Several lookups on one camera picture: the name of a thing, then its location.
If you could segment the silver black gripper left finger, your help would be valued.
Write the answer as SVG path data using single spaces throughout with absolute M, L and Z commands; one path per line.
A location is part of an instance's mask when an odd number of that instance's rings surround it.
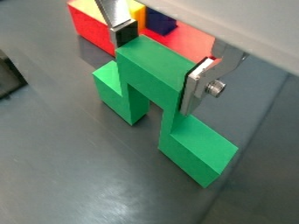
M 107 22 L 109 37 L 119 48 L 137 37 L 137 21 L 131 18 L 127 0 L 95 0 Z

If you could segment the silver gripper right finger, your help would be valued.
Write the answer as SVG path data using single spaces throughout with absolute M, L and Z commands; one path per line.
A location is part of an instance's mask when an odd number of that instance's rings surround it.
M 211 56 L 193 66 L 184 77 L 180 113 L 187 116 L 200 105 L 205 95 L 215 98 L 225 89 L 220 77 L 232 72 L 248 54 L 220 39 L 215 39 Z

